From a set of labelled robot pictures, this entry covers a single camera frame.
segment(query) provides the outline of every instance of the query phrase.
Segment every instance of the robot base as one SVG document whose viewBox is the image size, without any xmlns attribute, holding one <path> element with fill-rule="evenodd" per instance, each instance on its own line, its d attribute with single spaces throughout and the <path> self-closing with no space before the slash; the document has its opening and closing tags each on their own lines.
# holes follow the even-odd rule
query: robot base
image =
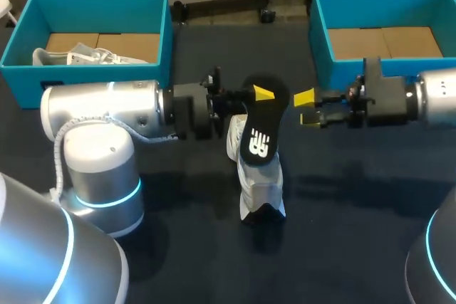
<svg viewBox="0 0 456 304">
<path fill-rule="evenodd" d="M 115 206 L 93 208 L 82 204 L 74 190 L 69 189 L 62 194 L 61 206 L 115 239 L 134 231 L 144 219 L 140 192 Z"/>
</svg>

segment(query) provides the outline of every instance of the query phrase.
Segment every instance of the white cable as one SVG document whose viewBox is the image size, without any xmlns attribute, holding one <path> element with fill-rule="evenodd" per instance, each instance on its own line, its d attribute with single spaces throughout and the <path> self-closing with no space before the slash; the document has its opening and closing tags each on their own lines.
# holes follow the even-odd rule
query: white cable
<svg viewBox="0 0 456 304">
<path fill-rule="evenodd" d="M 138 139 L 141 142 L 144 142 L 146 144 L 155 144 L 156 142 L 163 142 L 165 140 L 175 140 L 177 139 L 176 137 L 172 137 L 170 139 L 170 136 L 168 137 L 160 137 L 160 138 L 146 138 L 139 133 L 137 133 L 133 128 L 125 124 L 124 122 L 117 120 L 113 117 L 106 117 L 106 116 L 84 116 L 84 117 L 79 117 L 72 119 L 68 121 L 64 126 L 60 128 L 60 130 L 57 132 L 56 139 L 54 140 L 54 164 L 56 166 L 56 187 L 51 188 L 49 190 L 49 193 L 51 195 L 51 201 L 58 204 L 60 206 L 60 198 L 63 193 L 63 168 L 62 168 L 62 158 L 61 158 L 61 145 L 62 145 L 62 140 L 65 137 L 65 134 L 72 130 L 74 127 L 78 126 L 79 124 L 87 121 L 103 121 L 108 124 L 114 124 L 117 125 L 121 128 L 123 128 L 125 131 L 130 133 L 133 137 Z"/>
</svg>

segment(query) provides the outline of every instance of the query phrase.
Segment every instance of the cardboard box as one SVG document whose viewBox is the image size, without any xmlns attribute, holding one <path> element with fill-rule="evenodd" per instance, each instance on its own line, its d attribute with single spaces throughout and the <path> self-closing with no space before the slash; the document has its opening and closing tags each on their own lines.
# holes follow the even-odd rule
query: cardboard box
<svg viewBox="0 0 456 304">
<path fill-rule="evenodd" d="M 337 60 L 391 58 L 381 28 L 337 28 L 329 30 L 329 37 Z"/>
<path fill-rule="evenodd" d="M 51 33 L 46 44 L 46 51 L 65 53 L 78 43 L 96 48 L 97 42 L 98 33 Z"/>
<path fill-rule="evenodd" d="M 345 91 L 376 56 L 413 81 L 456 67 L 456 0 L 313 0 L 309 40 L 322 88 Z"/>
<path fill-rule="evenodd" d="M 22 108 L 39 108 L 46 86 L 170 80 L 173 28 L 168 0 L 28 0 L 0 61 Z M 77 43 L 147 63 L 32 66 L 36 48 L 66 52 Z"/>
<path fill-rule="evenodd" d="M 156 33 L 101 34 L 97 48 L 104 48 L 119 56 L 156 63 L 160 49 L 160 35 Z"/>
<path fill-rule="evenodd" d="M 103 48 L 119 56 L 157 63 L 160 35 L 157 33 L 51 33 L 46 50 L 65 53 L 78 43 L 91 48 Z"/>
<path fill-rule="evenodd" d="M 443 57 L 428 27 L 334 28 L 328 33 L 336 60 Z"/>
</svg>

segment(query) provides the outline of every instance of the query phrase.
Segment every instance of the shoelace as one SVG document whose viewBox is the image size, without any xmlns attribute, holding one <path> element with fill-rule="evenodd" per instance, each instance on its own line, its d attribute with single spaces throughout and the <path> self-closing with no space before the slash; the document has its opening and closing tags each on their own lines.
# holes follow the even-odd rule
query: shoelace
<svg viewBox="0 0 456 304">
<path fill-rule="evenodd" d="M 125 62 L 121 61 L 121 58 L 111 51 L 103 48 L 96 48 L 95 50 L 96 58 L 100 61 L 100 64 L 103 64 L 106 60 L 107 63 L 112 64 L 126 64 Z"/>
</svg>

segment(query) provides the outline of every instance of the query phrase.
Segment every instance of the new balance logo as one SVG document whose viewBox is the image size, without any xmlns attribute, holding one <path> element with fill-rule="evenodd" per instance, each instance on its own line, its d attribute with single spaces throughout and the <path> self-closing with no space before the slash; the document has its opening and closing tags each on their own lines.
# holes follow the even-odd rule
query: new balance logo
<svg viewBox="0 0 456 304">
<path fill-rule="evenodd" d="M 265 158 L 268 155 L 269 136 L 258 132 L 252 128 L 252 137 L 250 138 L 249 151 L 253 155 Z"/>
</svg>

